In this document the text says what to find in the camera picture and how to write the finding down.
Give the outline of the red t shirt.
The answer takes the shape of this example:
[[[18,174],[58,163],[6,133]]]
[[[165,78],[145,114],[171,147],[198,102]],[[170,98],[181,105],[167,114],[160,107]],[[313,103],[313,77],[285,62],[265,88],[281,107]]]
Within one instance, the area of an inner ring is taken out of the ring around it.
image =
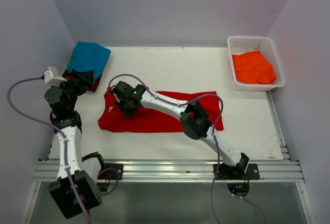
[[[118,107],[115,106],[116,98],[110,92],[111,90],[108,88],[104,95],[105,110],[98,120],[101,129],[114,133],[171,133],[183,131],[179,120],[152,109],[140,108],[133,117],[126,119]],[[204,94],[217,94],[216,91],[197,93],[157,91],[157,93],[185,102]],[[205,97],[200,99],[199,102],[206,110],[211,122],[214,123],[220,113],[219,101],[215,97]]]

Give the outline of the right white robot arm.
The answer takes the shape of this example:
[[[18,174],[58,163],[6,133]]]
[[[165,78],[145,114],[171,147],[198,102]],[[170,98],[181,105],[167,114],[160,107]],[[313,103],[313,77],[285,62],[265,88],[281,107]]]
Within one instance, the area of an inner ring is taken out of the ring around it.
[[[142,107],[173,117],[181,123],[186,136],[204,142],[218,154],[219,159],[223,160],[222,170],[229,176],[241,179],[248,173],[249,157],[216,130],[221,114],[212,123],[199,102],[203,97],[218,98],[216,94],[205,94],[185,102],[152,91],[145,85],[134,88],[123,81],[118,82],[110,93],[115,96],[115,105],[126,118],[131,118]]]

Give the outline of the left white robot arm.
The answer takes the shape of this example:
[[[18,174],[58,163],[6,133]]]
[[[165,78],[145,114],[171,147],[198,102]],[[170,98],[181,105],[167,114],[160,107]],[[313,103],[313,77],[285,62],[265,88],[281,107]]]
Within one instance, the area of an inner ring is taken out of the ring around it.
[[[94,85],[94,72],[69,70],[60,76],[49,67],[43,74],[50,89],[44,95],[52,109],[50,120],[60,147],[57,180],[49,192],[65,218],[89,214],[102,202],[97,180],[107,173],[107,166],[98,152],[81,155],[82,121],[75,110],[77,98]]]

